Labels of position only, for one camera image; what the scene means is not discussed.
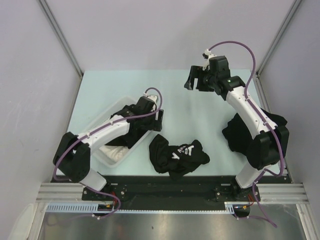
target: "white plastic bin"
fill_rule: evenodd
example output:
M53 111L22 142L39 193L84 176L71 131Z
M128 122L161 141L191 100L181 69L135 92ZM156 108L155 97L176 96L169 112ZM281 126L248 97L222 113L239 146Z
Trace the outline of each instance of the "white plastic bin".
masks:
M107 108L105 111L103 111L96 119L94 119L83 131L82 133L85 133L101 124L106 122L110 119L110 116L119 110L121 110L125 105L131 105L136 104L137 100L134 100L132 97L125 96L121 99L119 99L117 102L115 102L113 105L111 105L109 108ZM129 149L129 151L117 162L110 159L107 155L105 155L100 149L94 151L92 153L92 156L94 156L99 162L106 165L109 168L115 168L120 163L122 163L131 153L135 150L137 145L150 133L150 131L147 131L136 144Z

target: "crumpled black fabric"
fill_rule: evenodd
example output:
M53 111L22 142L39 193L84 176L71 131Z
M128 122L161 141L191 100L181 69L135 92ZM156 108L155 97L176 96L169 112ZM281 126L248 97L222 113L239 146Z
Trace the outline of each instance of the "crumpled black fabric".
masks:
M279 127L287 125L288 122L283 116L269 113L263 109L261 110ZM246 156L247 149L252 142L252 137L249 129L238 113L228 122L227 127L222 130L222 134L228 141L231 151L238 152Z
M169 172L173 180L182 178L193 172L201 164L210 162L209 156L203 151L198 140L191 144L169 146L169 142L158 134L149 145L149 157L154 169L160 173Z

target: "white print on shirt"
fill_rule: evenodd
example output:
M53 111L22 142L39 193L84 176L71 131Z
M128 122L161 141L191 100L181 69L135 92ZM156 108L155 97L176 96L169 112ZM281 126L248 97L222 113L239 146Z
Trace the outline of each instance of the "white print on shirt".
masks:
M195 146L189 146L189 147L187 147L186 148L186 146L182 146L182 147L180 147L180 148L178 148L178 152L179 153L184 153L184 154L186 154L186 155L189 155L189 156L191 156L191 152L192 152L192 149L194 148ZM180 157L177 155L177 154L175 154L174 152L172 153L172 159L180 159Z

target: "metal floor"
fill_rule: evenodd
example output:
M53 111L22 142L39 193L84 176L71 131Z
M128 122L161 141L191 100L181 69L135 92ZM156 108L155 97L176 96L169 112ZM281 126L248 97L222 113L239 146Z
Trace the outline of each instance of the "metal floor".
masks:
M265 205L278 225L226 214L119 213L96 220L74 213L46 213L39 240L305 240L296 205ZM258 206L251 215L261 216ZM60 224L49 226L60 221Z

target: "white table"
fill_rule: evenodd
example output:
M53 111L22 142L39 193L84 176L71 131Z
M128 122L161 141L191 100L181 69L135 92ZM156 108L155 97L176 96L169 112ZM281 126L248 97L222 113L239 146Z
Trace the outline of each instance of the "white table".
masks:
M210 163L201 165L188 176L236 175L247 161L240 153L230 151L222 129L236 111L214 92L188 91L184 88L189 70L86 71L76 99L68 131L79 134L101 111L119 98L138 99L148 87L163 95L163 129L160 132L170 145L191 143L198 139ZM231 70L247 82L249 70ZM259 104L252 82L251 96ZM108 168L93 156L91 167L103 175L167 176L154 170L149 160L149 144L158 132L149 134L118 167ZM271 167L276 173L278 165Z

